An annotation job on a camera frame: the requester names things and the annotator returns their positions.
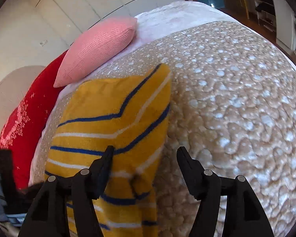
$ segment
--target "blue stripe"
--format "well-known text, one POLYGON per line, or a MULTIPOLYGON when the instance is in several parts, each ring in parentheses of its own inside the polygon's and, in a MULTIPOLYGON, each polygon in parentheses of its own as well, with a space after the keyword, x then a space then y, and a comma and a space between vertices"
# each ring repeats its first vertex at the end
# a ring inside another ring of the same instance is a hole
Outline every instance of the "blue stripe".
MULTIPOLYGON (((143 199, 149 195, 149 192, 145 192, 141 194, 140 199, 143 199)), ((135 205, 136 204, 136 198, 134 199, 119 199, 119 198, 113 198, 107 196, 105 193, 101 195, 101 198, 106 201, 107 203, 113 204, 113 205, 120 205, 120 206, 129 206, 129 205, 135 205)))
POLYGON ((143 198, 147 197, 149 195, 149 192, 143 192, 142 194, 135 194, 135 198, 137 200, 142 200, 143 198))
POLYGON ((156 221, 148 221, 148 220, 142 221, 141 224, 142 225, 146 225, 146 226, 155 226, 155 225, 158 225, 158 223, 156 221))
POLYGON ((51 150, 74 152, 74 153, 82 153, 82 154, 89 154, 89 155, 96 155, 96 156, 102 156, 103 153, 104 153, 102 151, 86 150, 86 149, 76 149, 76 148, 67 148, 67 147, 60 147, 60 146, 51 146, 51 150))
POLYGON ((151 78, 151 76, 160 68, 159 64, 158 66, 155 67, 155 69, 149 74, 149 76, 147 76, 143 81, 141 81, 141 83, 136 86, 136 88, 130 92, 130 94, 127 95, 127 97, 125 98, 120 111, 118 113, 112 113, 112 114, 108 114, 108 115, 104 115, 104 116, 98 116, 95 118, 76 118, 76 119, 70 119, 67 120, 63 123, 60 123, 58 125, 58 127, 61 127, 63 125, 66 125, 68 123, 72 123, 72 122, 93 122, 93 121, 102 121, 102 120, 109 120, 109 119, 116 119, 116 118, 120 118, 123 113, 124 110, 126 108, 126 106, 128 105, 129 101, 133 98, 133 96, 139 91, 139 89, 151 78))
MULTIPOLYGON (((129 145, 124 148, 116 149, 114 151, 114 155, 125 153, 131 150, 136 144, 138 144, 142 139, 144 139, 149 133, 151 133, 166 117, 170 110, 170 104, 166 107, 166 109, 162 112, 160 117, 153 122, 144 132, 142 132, 139 136, 137 136, 129 145)), ((102 156, 102 151, 96 150, 85 150, 85 149, 76 149, 76 148, 66 148, 66 147, 59 147, 59 146, 51 146, 52 150, 59 150, 65 152, 74 152, 74 153, 82 153, 82 154, 89 154, 89 155, 97 155, 102 156)))
POLYGON ((100 226, 101 228, 105 229, 105 230, 108 230, 108 231, 111 230, 111 229, 110 229, 107 225, 105 225, 105 224, 101 224, 101 223, 99 223, 99 226, 100 226))
POLYGON ((62 176, 52 174, 52 173, 50 173, 50 172, 48 172, 48 171, 45 171, 45 174, 48 175, 48 176, 52 176, 52 175, 54 175, 56 178, 62 178, 62 176))
MULTIPOLYGON (((48 172, 46 170, 45 170, 45 174, 46 175, 49 175, 49 176, 54 175, 54 176, 56 176, 58 178, 62 178, 62 176, 58 176, 58 175, 52 174, 52 173, 50 173, 50 172, 48 172)), ((136 197, 133 198, 133 199, 113 198, 113 197, 107 196, 105 193, 103 193, 101 195, 101 198, 104 201, 106 201, 108 203, 111 203, 111 204, 114 204, 114 205, 124 205, 124 206, 126 206, 126 205, 135 205, 136 204, 136 200, 141 200, 141 199, 147 197, 149 195, 149 193, 150 192, 144 192, 144 193, 142 193, 140 195, 136 195, 136 197)), ((73 209, 72 204, 67 203, 67 206, 73 209)))

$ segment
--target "beige textured blanket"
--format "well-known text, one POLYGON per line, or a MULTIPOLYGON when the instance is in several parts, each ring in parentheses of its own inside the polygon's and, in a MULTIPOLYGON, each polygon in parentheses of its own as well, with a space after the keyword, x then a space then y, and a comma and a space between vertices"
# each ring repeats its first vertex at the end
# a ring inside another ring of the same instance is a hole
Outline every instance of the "beige textured blanket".
MULTIPOLYGON (((187 236, 199 206, 176 162, 181 145, 218 175, 244 175, 275 236, 284 236, 296 222, 295 70, 263 37, 220 21, 149 43, 97 77, 143 75, 160 62, 173 70, 168 137, 155 179, 160 236, 187 236)), ((52 136, 70 96, 52 115, 35 182, 43 179, 52 136)), ((222 234, 225 209, 222 197, 215 236, 222 234)))

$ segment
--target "metal screw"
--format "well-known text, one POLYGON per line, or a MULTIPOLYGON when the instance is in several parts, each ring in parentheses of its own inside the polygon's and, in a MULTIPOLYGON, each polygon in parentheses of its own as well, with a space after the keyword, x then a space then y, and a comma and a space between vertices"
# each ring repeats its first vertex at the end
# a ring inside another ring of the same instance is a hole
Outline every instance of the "metal screw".
POLYGON ((204 170, 204 174, 208 175, 208 176, 211 176, 213 174, 213 171, 209 170, 209 169, 206 169, 206 170, 204 170))
POLYGON ((243 175, 239 175, 237 178, 238 178, 238 180, 240 182, 244 182, 245 181, 245 177, 243 175))
POLYGON ((54 175, 51 175, 50 177, 48 177, 49 182, 54 182, 55 180, 56 180, 56 177, 54 175))
POLYGON ((90 171, 88 170, 88 169, 82 169, 81 170, 81 172, 80 172, 80 174, 82 174, 82 175, 87 175, 88 173, 89 173, 90 171))

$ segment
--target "knit pillow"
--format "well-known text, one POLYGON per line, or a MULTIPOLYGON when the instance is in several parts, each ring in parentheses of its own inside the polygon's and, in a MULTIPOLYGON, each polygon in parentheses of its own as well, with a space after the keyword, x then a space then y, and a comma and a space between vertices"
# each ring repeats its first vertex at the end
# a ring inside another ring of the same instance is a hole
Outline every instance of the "knit pillow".
POLYGON ((90 74, 131 42, 137 19, 109 18, 80 35, 68 50, 54 87, 62 87, 90 74))
POLYGON ((59 92, 53 84, 66 52, 49 64, 34 80, 0 134, 0 149, 12 151, 13 177, 18 189, 27 188, 35 148, 59 92))

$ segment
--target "white stripe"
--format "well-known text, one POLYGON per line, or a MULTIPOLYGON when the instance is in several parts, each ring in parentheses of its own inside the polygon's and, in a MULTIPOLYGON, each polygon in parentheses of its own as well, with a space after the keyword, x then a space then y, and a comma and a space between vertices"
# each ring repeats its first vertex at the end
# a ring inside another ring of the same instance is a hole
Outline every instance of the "white stripe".
POLYGON ((143 163, 141 164, 138 168, 136 168, 136 173, 137 174, 142 174, 144 170, 149 167, 160 155, 161 151, 163 148, 163 144, 143 163))
POLYGON ((93 206, 94 206, 94 210, 96 210, 96 211, 100 211, 100 212, 103 212, 103 209, 100 208, 99 206, 94 205, 94 204, 93 204, 93 206))
POLYGON ((76 224, 75 220, 73 218, 71 218, 71 217, 68 217, 68 222, 76 224))
POLYGON ((149 97, 149 99, 144 103, 144 105, 139 110, 135 121, 128 125, 127 127, 120 129, 112 134, 89 134, 89 133, 60 133, 56 134, 55 137, 60 136, 71 136, 71 137, 87 137, 87 138, 100 138, 100 139, 115 139, 117 136, 119 136, 121 133, 129 129, 130 127, 133 127, 136 125, 143 116, 145 110, 148 108, 148 106, 152 103, 152 101, 157 97, 157 95, 161 92, 161 90, 164 88, 164 86, 168 83, 168 81, 171 78, 171 72, 167 75, 167 77, 164 79, 164 81, 161 83, 161 85, 155 90, 155 92, 149 97))
POLYGON ((124 178, 132 178, 132 174, 127 173, 125 171, 118 171, 118 172, 111 172, 110 174, 111 177, 124 177, 124 178))
MULTIPOLYGON (((161 151, 163 148, 163 144, 143 163, 141 164, 138 168, 136 168, 136 173, 137 174, 142 174, 144 172, 144 170, 149 167, 160 155, 161 151)), ((48 162, 58 165, 58 166, 62 166, 62 167, 66 167, 66 168, 75 168, 75 169, 84 169, 84 168, 89 168, 87 166, 81 166, 81 165, 71 165, 71 164, 65 164, 65 163, 61 163, 55 160, 51 160, 48 159, 48 162)), ((132 174, 127 173, 125 171, 118 171, 118 172, 111 172, 110 177, 124 177, 124 178, 128 178, 131 179, 133 177, 132 174)))
POLYGON ((139 228, 141 223, 115 223, 107 221, 106 225, 110 228, 139 228))
POLYGON ((66 168, 75 168, 75 169, 80 169, 80 170, 85 169, 85 168, 89 168, 88 166, 66 164, 66 163, 62 163, 62 162, 51 160, 51 159, 47 159, 47 161, 52 163, 52 164, 62 166, 62 167, 66 167, 66 168))
POLYGON ((156 203, 138 203, 137 204, 140 208, 156 208, 157 204, 156 203))

